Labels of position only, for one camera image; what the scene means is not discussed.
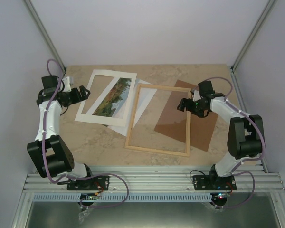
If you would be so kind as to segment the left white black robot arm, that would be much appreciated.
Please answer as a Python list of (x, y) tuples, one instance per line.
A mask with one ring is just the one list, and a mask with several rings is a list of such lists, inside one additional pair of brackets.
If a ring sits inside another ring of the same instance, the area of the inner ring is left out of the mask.
[(40, 111), (39, 129), (35, 140), (27, 144), (37, 172), (42, 178), (58, 183), (63, 177), (77, 181), (85, 190), (94, 186), (95, 179), (86, 164), (75, 162), (71, 150), (60, 136), (60, 117), (71, 105), (88, 99), (90, 91), (83, 85), (73, 88), (69, 76), (42, 77), (43, 89), (36, 100)]

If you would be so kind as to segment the clear glass sheet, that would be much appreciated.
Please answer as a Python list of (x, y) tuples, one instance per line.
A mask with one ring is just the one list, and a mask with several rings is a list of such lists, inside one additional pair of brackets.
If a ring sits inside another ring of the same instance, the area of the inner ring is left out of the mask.
[[(189, 88), (191, 90), (193, 85), (178, 80), (174, 87)], [(176, 96), (176, 93), (178, 92), (171, 92), (172, 99), (168, 99), (155, 126), (155, 131), (185, 143), (187, 110), (184, 112), (177, 110), (182, 97)]]

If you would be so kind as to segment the light wooden picture frame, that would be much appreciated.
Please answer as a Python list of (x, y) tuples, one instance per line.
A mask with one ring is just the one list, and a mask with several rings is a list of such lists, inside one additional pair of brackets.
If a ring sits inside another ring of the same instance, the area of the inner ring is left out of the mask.
[(189, 111), (186, 112), (185, 152), (175, 152), (175, 151), (160, 150), (160, 149), (145, 148), (145, 147), (138, 147), (138, 146), (130, 145), (130, 139), (132, 136), (132, 130), (134, 128), (136, 109), (138, 106), (138, 100), (139, 100), (141, 88), (156, 89), (156, 90), (163, 90), (163, 91), (170, 91), (170, 92), (184, 92), (184, 93), (187, 93), (187, 98), (191, 98), (191, 91), (189, 88), (138, 83), (136, 93), (135, 93), (135, 98), (133, 101), (133, 108), (132, 108), (131, 118), (130, 118), (130, 122), (128, 126), (127, 137), (125, 140), (124, 147), (129, 150), (160, 153), (160, 154), (167, 154), (167, 155), (181, 156), (181, 157), (189, 157), (190, 156), (190, 127), (191, 127), (191, 113)]

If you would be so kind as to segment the white mat board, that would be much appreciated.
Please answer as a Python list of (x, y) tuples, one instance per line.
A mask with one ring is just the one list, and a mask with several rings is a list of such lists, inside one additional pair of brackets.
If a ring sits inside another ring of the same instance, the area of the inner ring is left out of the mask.
[[(112, 118), (112, 117), (103, 117), (103, 116), (95, 116), (91, 114), (87, 114), (87, 111), (96, 101), (96, 99), (100, 96), (100, 94), (104, 91), (104, 89), (109, 85), (109, 83), (113, 80), (113, 78), (130, 78), (133, 80), (130, 92), (127, 98), (126, 105), (123, 109), (120, 109), (118, 114), (121, 114), (122, 118)], [(81, 102), (79, 109), (77, 111), (75, 120), (79, 122), (92, 123), (92, 124), (102, 124), (102, 125), (112, 125), (112, 126), (120, 126), (125, 127), (128, 115), (130, 113), (130, 106), (133, 100), (134, 94), (134, 86), (136, 81), (137, 74), (129, 73), (129, 72), (121, 72), (121, 71), (112, 71), (112, 70), (100, 70), (96, 69), (92, 72), (90, 80), (87, 85), (87, 89), (91, 92), (90, 97)]]

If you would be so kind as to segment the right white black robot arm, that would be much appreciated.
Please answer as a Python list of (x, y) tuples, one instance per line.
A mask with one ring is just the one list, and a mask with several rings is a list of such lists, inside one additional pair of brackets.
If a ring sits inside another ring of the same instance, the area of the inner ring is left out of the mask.
[(263, 120), (236, 108), (223, 93), (217, 93), (210, 80), (198, 84), (191, 98), (181, 99), (177, 109), (205, 118), (216, 113), (228, 123), (228, 152), (214, 164), (208, 174), (209, 186), (215, 190), (231, 183), (233, 172), (243, 163), (261, 160), (265, 152)]

